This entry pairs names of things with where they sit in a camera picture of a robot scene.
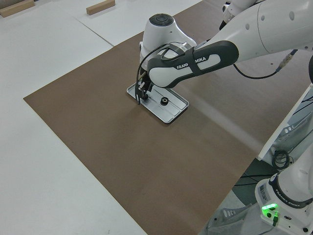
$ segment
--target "brown sheet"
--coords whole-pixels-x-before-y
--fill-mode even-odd
[[[223,3],[200,2],[176,20],[201,42],[217,33]],[[228,67],[181,82],[175,90],[191,105],[165,125],[126,94],[141,39],[119,44],[25,101],[149,235],[195,235],[308,87],[309,60],[300,56],[262,81]],[[265,75],[282,59],[268,58],[240,66]]]

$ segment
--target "silver rectangular plate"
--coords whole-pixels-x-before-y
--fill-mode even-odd
[[[127,93],[135,99],[135,84],[127,89]],[[141,99],[140,103],[165,123],[171,123],[189,106],[189,102],[172,89],[153,86],[151,92],[147,92],[147,95],[149,98],[146,100]],[[166,106],[160,103],[162,97],[169,99]]]

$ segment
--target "glowing green indicator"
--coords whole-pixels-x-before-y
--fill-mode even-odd
[[[271,208],[276,208],[278,205],[273,203],[273,204],[270,204],[270,205],[267,205],[267,206],[263,206],[262,207],[262,210],[268,210],[268,209],[271,209]]]

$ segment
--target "white robotic arm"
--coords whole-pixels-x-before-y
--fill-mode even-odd
[[[231,5],[236,2],[246,2],[248,7],[255,1],[233,0]],[[142,68],[153,84],[172,88],[184,79],[269,53],[312,51],[312,12],[312,0],[266,0],[244,10],[211,40],[197,46],[172,17],[155,15],[146,25],[141,59],[157,46],[167,46],[148,57]]]

